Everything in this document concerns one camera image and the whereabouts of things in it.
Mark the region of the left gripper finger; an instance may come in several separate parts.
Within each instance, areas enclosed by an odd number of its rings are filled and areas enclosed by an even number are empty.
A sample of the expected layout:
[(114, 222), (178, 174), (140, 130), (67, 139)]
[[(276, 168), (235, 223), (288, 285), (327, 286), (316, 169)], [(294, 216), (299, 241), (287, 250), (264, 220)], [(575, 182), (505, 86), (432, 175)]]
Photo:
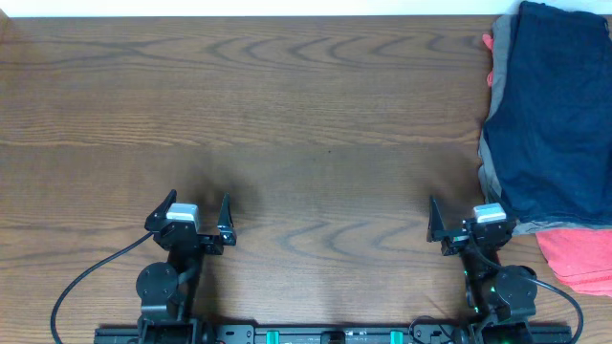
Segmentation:
[(164, 200), (145, 219), (147, 231), (162, 231), (170, 221), (167, 219), (169, 208), (176, 203), (177, 191), (171, 189)]
[(224, 195), (219, 213), (217, 228), (220, 232), (220, 237), (223, 241), (224, 246), (236, 245), (236, 232), (231, 217), (229, 193), (226, 193)]

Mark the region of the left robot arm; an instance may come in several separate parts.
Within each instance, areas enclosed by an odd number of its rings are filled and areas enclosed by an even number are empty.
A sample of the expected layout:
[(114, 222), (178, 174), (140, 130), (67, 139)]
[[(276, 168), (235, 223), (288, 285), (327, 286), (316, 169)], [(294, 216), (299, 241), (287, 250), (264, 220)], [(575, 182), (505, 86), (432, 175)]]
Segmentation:
[(215, 235), (199, 231), (199, 208), (181, 204), (177, 191), (146, 218), (144, 228), (168, 252), (164, 262), (145, 267), (136, 282), (142, 315), (138, 321), (140, 343), (215, 343), (215, 330), (192, 313), (204, 258), (221, 255), (237, 243), (230, 212), (230, 196), (221, 203)]

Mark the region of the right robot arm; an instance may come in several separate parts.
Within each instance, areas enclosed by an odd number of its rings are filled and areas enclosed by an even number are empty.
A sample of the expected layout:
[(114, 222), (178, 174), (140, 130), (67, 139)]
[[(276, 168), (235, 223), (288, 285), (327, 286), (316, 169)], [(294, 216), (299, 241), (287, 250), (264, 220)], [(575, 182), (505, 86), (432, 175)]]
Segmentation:
[(444, 256), (458, 255), (464, 267), (466, 298), (475, 317), (454, 330), (454, 343), (531, 343), (528, 319), (536, 313), (535, 273), (503, 267), (498, 250), (513, 236), (514, 223), (501, 204), (483, 204), (455, 229), (445, 228), (440, 208), (429, 199), (426, 239), (439, 242)]

